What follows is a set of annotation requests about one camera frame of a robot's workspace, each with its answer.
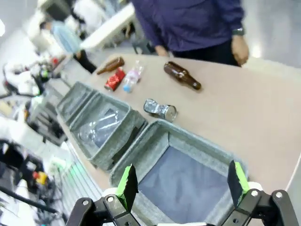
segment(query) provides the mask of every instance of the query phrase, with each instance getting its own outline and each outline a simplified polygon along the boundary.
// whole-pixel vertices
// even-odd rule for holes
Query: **light blue shirt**
[[[63,22],[52,22],[51,33],[55,40],[61,43],[66,52],[78,53],[80,51],[80,38]]]

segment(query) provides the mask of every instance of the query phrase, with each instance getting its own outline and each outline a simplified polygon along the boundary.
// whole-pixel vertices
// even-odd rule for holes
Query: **purple jacket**
[[[222,44],[242,27],[240,0],[132,0],[154,46],[186,51]]]

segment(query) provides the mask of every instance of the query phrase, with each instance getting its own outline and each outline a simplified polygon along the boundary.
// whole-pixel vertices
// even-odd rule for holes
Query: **person in purple jacket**
[[[249,57],[240,0],[132,0],[159,56],[241,66]]]

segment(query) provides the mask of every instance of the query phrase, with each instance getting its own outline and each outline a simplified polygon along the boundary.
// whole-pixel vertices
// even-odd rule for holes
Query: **gray fabric bin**
[[[147,121],[127,103],[96,93],[70,129],[88,160],[110,170],[146,125]]]
[[[139,193],[132,210],[142,224],[218,225],[233,205],[227,184],[233,159],[241,162],[210,141],[157,120],[113,168],[110,183],[118,186],[125,167],[135,166]]]
[[[95,93],[96,90],[81,82],[76,82],[56,106],[56,112],[61,116],[66,125],[70,126],[80,109]]]

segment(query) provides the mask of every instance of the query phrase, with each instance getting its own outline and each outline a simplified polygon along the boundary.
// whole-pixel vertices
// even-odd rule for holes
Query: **beige tabletop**
[[[145,65],[142,79],[132,93],[124,92],[122,87],[115,92],[104,89],[113,73],[93,74],[87,84],[128,102],[148,121],[154,118],[143,111],[147,98],[176,106],[179,113],[175,124],[240,157],[249,167],[250,180],[261,183],[265,192],[286,188],[301,150],[299,80],[174,58],[202,84],[203,89],[196,92],[163,71],[167,58],[120,54],[109,59],[117,56],[123,56],[126,62],[125,72],[135,60]],[[108,175],[86,160],[68,128],[64,123],[62,126],[92,177],[102,189],[108,188]]]

